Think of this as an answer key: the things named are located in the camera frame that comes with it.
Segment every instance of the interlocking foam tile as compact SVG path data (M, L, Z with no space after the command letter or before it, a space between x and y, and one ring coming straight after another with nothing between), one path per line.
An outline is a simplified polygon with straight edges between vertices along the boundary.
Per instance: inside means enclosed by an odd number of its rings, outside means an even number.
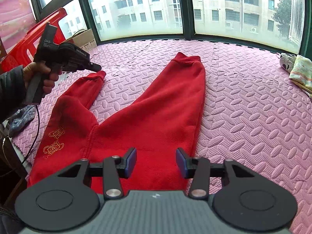
M236 159L289 190L298 202L291 230L311 234L311 102L288 80L278 65L277 54L195 40L99 46L91 51L91 60L101 64L107 76L90 111L101 123L130 105L178 51L199 55L206 69L206 100L196 155L220 163L224 158ZM57 97L88 73L70 74L42 101L40 133L29 158L31 163ZM36 117L13 139L24 155L35 138L37 123ZM218 191L219 180L211 181L210 191Z

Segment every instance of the metal screw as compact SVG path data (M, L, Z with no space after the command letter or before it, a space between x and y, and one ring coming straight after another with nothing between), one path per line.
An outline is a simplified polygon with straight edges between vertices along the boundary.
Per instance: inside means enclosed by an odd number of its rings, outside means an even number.
M117 197L121 195L121 191L118 189L109 189L106 191L106 195L109 197Z
M202 189L195 189L191 192L194 197L204 197L206 196L206 191Z

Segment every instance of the red plastic chair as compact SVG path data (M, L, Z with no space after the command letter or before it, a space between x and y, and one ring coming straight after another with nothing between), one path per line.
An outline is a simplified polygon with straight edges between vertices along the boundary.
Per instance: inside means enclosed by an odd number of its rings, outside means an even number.
M19 65L23 65L25 67L32 62L27 54L27 50L30 52L32 57L34 57L36 53L34 43L41 37L47 22L50 22L53 26L57 26L54 42L56 44L62 43L65 40L65 37L59 27L59 21L65 16L67 16L66 10L64 8L60 8L31 28L27 32L26 36L16 44L16 46L1 62L2 70L6 72Z

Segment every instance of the apartment building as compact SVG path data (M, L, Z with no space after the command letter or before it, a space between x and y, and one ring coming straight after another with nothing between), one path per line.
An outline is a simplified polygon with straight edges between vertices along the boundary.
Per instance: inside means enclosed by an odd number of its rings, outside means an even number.
M101 40L182 33L179 0L89 0Z
M276 47L280 47L283 41L288 49L298 49L300 43L281 38L277 22L272 18L278 2L279 0L193 0L195 30L200 34L234 37Z

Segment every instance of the jacket sleeve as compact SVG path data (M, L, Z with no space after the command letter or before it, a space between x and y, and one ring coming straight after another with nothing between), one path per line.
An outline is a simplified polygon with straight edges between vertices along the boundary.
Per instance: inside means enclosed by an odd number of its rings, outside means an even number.
M0 122L9 118L21 107L25 95L22 65L0 75Z

